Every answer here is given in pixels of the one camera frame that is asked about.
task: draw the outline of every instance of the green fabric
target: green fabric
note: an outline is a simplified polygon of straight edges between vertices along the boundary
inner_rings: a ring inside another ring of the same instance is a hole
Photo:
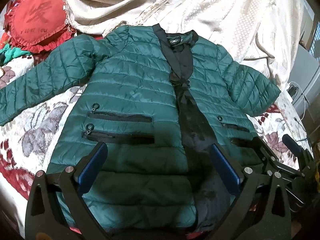
[[[31,53],[27,50],[21,50],[20,48],[10,47],[9,44],[6,44],[3,49],[0,49],[0,54],[4,53],[4,62],[3,65],[7,64],[11,60],[17,57],[21,57],[23,55],[31,55]]]
[[[255,152],[232,145],[229,138],[257,136],[245,114],[262,114],[278,97],[278,87],[258,71],[233,61],[222,46],[202,37],[191,51],[194,70],[189,90],[218,142],[243,166],[259,167]],[[88,123],[100,131],[152,133],[152,146],[108,145],[108,159],[83,198],[104,228],[190,227],[196,220],[196,208],[189,179],[202,168],[188,165],[181,145],[170,71],[152,27],[122,26],[99,41],[80,35],[0,90],[0,124],[89,81],[67,118],[47,172],[76,165],[92,150],[96,143],[82,138]],[[152,122],[89,118],[94,103],[100,104],[102,112],[142,114],[151,116]],[[250,132],[225,129],[218,115],[224,123]],[[59,200],[72,223],[61,195]]]

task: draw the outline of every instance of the zipper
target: zipper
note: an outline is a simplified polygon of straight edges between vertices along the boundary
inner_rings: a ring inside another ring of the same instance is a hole
[[[136,133],[122,134],[94,130],[94,125],[89,123],[85,127],[86,131],[82,137],[95,142],[104,142],[108,144],[154,144],[155,138],[151,134]]]
[[[236,145],[238,147],[245,147],[245,148],[252,148],[253,149],[252,141],[250,141],[250,140],[241,139],[241,138],[229,138],[229,139],[233,145]]]
[[[94,103],[92,105],[92,110],[89,112],[88,117],[95,119],[104,119],[110,121],[121,121],[121,122],[152,122],[150,116],[145,116],[142,114],[118,114],[110,112],[98,112],[100,105]]]
[[[237,125],[237,124],[232,124],[232,123],[224,123],[222,122],[222,116],[218,115],[217,116],[218,120],[221,122],[221,125],[226,128],[226,129],[234,129],[234,130],[239,130],[243,132],[250,132],[248,128]]]

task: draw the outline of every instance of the jacket collar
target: jacket collar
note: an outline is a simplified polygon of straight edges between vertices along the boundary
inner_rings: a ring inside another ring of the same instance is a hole
[[[166,33],[164,31],[164,29],[161,28],[159,23],[156,24],[156,25],[153,25],[152,29],[153,29],[155,35],[158,37],[158,39],[160,41],[162,41],[168,47],[171,46],[169,41],[168,41],[169,37],[188,36],[188,35],[190,35],[192,33],[192,39],[189,42],[189,45],[190,45],[191,48],[196,44],[196,42],[199,39],[199,35],[194,30],[191,30],[191,31],[186,32],[186,33]]]

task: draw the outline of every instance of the quilted jacket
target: quilted jacket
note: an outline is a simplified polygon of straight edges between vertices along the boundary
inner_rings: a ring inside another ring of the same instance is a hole
[[[273,80],[195,31],[122,26],[99,41],[66,41],[1,89],[0,124],[85,83],[47,173],[76,165],[105,141],[107,161],[83,195],[105,229],[212,229],[230,195],[208,146],[217,141],[242,166],[259,170],[255,152],[232,138],[257,136],[246,114],[262,114],[280,93]],[[59,201],[72,225],[62,195]]]

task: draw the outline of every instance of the black satin lining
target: black satin lining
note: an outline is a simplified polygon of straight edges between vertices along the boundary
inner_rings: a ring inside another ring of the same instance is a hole
[[[177,99],[181,143],[185,149],[189,170],[199,165],[203,168],[200,181],[189,180],[197,209],[195,228],[209,230],[217,222],[217,206],[221,204],[221,198],[226,198],[228,193],[223,189],[223,182],[209,158],[212,144],[217,143],[216,135],[189,91],[189,78],[193,73],[191,48],[196,44],[199,36],[194,30],[185,34],[166,33],[159,24],[152,28],[160,41],[162,53],[171,67],[170,82]],[[192,39],[189,43],[172,46],[168,42],[168,37],[184,36],[190,33],[192,33]]]

